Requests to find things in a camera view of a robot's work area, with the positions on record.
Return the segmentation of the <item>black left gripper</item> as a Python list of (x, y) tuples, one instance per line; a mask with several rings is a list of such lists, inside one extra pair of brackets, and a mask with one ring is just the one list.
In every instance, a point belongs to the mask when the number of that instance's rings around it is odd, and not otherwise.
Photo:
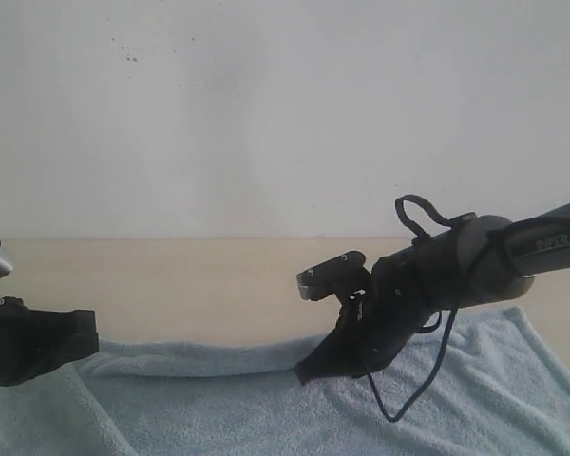
[(19, 297), (0, 298), (0, 386), (20, 385), (61, 368), (68, 362), (70, 337), (74, 361), (99, 351), (94, 311), (38, 311)]

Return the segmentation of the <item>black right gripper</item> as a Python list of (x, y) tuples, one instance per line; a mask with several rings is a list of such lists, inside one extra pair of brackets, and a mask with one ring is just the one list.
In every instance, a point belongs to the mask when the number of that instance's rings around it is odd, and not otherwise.
[(299, 383), (358, 378), (387, 367), (434, 313), (453, 305), (460, 275), (452, 233), (379, 258), (355, 339), (330, 332), (295, 365)]

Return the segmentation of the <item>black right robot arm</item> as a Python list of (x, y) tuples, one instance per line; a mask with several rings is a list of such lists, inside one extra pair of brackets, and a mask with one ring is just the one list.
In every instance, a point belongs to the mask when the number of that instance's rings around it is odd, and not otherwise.
[(570, 203), (513, 222), (473, 213), (444, 218), (415, 195), (395, 202), (415, 235), (408, 248), (380, 257), (348, 251), (297, 275), (304, 300), (341, 304), (334, 329), (295, 373), (301, 384), (358, 378), (386, 368), (428, 321), (452, 311), (524, 295), (539, 274), (570, 268)]

